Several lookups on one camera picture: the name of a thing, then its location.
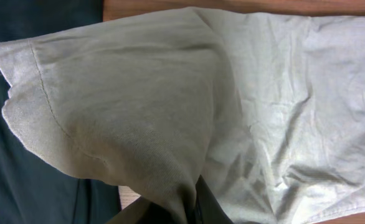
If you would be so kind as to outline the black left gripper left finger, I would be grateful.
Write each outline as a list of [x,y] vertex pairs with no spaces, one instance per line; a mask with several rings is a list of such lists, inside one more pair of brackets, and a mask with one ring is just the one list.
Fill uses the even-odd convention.
[[107,224],[167,224],[170,214],[159,205],[140,197],[107,221]]

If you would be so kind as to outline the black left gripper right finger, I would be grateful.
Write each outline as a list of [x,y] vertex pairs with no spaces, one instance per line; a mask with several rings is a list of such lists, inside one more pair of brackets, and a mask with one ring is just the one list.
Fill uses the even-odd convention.
[[233,224],[224,213],[215,196],[202,176],[196,184],[196,205],[194,207],[194,223],[197,224]]

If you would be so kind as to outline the khaki green shorts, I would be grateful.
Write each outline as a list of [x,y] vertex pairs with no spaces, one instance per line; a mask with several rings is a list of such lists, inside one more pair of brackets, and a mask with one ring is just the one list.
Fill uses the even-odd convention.
[[365,212],[365,17],[158,11],[0,42],[0,71],[28,151],[178,223],[200,176],[234,223]]

